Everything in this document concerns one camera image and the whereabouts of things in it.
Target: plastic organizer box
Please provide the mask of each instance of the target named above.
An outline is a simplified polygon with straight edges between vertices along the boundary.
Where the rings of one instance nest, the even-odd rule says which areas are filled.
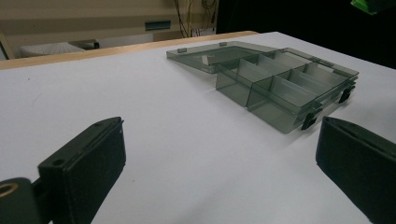
[[[355,89],[358,72],[296,49],[222,42],[166,52],[210,74],[216,89],[282,133],[306,130]]]

